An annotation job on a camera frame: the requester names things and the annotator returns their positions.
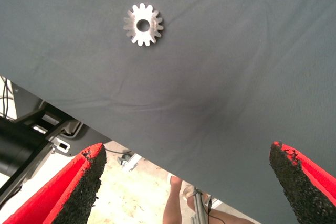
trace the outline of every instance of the wire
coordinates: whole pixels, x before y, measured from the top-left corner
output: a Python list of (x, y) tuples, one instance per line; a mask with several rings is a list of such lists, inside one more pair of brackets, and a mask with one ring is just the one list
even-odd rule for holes
[(105, 151), (112, 152), (112, 153), (117, 153), (117, 154), (128, 154), (128, 153), (131, 153), (131, 152), (132, 152), (132, 151), (127, 151), (127, 152), (116, 152), (116, 151), (112, 151), (112, 150), (109, 150), (109, 149), (105, 149)]
[(6, 78), (4, 78), (3, 76), (1, 76), (1, 79), (2, 79), (2, 81), (5, 83)]
[(14, 121), (14, 120), (15, 120), (15, 118), (12, 118), (12, 117), (10, 117), (10, 116), (7, 116), (7, 119), (9, 119), (10, 121)]
[(204, 204), (203, 204), (203, 199), (202, 199), (202, 197), (201, 197), (201, 203), (202, 203), (202, 206), (203, 206), (204, 211), (208, 214), (208, 222), (209, 222), (209, 217), (212, 217), (212, 218), (214, 218), (214, 219), (220, 220), (223, 224), (226, 224), (222, 219), (219, 219), (219, 218), (217, 218), (217, 217), (215, 217), (215, 216), (210, 215), (210, 211), (211, 211), (211, 209), (210, 209), (210, 210), (208, 209), (208, 211), (205, 209)]
[(6, 108), (6, 114), (5, 114), (5, 118), (7, 118), (7, 114), (8, 114), (8, 109), (9, 109), (9, 104), (8, 104), (8, 80), (6, 79), (6, 104), (7, 104), (7, 108)]
[[(2, 90), (2, 97), (5, 97), (5, 91), (6, 91), (6, 81), (4, 81), (4, 88)], [(2, 115), (4, 116), (5, 118), (5, 99), (2, 99)]]
[(14, 101), (14, 98), (13, 97), (0, 97), (0, 99), (9, 99), (9, 100), (12, 100), (12, 101)]

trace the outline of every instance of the gray cloth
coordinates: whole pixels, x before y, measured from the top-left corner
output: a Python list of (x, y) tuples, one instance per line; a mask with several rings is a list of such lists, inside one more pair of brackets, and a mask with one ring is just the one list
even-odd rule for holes
[[(164, 18), (132, 44), (133, 4)], [(263, 223), (284, 141), (336, 175), (336, 0), (0, 0), (0, 73)]]

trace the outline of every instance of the gear teeth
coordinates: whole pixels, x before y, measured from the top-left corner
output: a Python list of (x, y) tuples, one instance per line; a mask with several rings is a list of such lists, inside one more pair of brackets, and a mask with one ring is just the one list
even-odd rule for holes
[(152, 11), (153, 11), (153, 6), (152, 6), (152, 5), (147, 6), (147, 10), (148, 10), (149, 12), (152, 12)]
[[(159, 11), (153, 11), (153, 6), (145, 6), (141, 3), (138, 6), (132, 6), (133, 12), (127, 11), (128, 17), (124, 18), (124, 29), (127, 30), (126, 36), (132, 37), (132, 43), (138, 42), (139, 46), (150, 46), (150, 42), (156, 43), (156, 38), (161, 38), (160, 30), (163, 30), (163, 26), (159, 25), (163, 21), (162, 18), (158, 18)], [(150, 27), (147, 31), (140, 31), (137, 29), (137, 22), (141, 19), (147, 20)]]
[(133, 14), (130, 10), (127, 11), (127, 14), (128, 14), (128, 16), (130, 16), (131, 18), (134, 17), (134, 14)]
[(155, 35), (151, 35), (151, 41), (153, 42), (153, 43), (156, 43), (156, 39), (155, 39)]
[(134, 13), (139, 10), (139, 8), (136, 5), (133, 5), (132, 8), (133, 8), (133, 15), (134, 15)]
[(161, 34), (158, 31), (154, 33), (154, 36), (157, 36), (157, 38), (161, 38)]

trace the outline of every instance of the gear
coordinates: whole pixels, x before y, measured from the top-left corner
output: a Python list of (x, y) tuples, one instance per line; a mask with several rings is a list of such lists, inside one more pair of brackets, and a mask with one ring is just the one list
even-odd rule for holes
[[(163, 30), (163, 26), (159, 25), (162, 22), (162, 18), (158, 18), (159, 12), (157, 10), (153, 11), (153, 6), (145, 6), (144, 3), (140, 4), (138, 8), (133, 5), (133, 12), (127, 11), (129, 17), (124, 18), (126, 22), (124, 29), (128, 32), (127, 37), (132, 36), (132, 42), (138, 42), (139, 46), (145, 43), (146, 46), (150, 45), (150, 42), (156, 43), (155, 37), (160, 38), (161, 34), (159, 30)], [(149, 28), (145, 31), (139, 29), (139, 24), (141, 22), (148, 22)]]

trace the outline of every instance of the foot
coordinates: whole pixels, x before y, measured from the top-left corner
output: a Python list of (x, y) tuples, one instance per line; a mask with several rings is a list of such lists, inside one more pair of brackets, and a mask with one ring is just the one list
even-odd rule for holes
[(176, 187), (176, 188), (181, 189), (182, 180), (179, 177), (171, 176), (170, 184), (171, 184), (172, 187)]

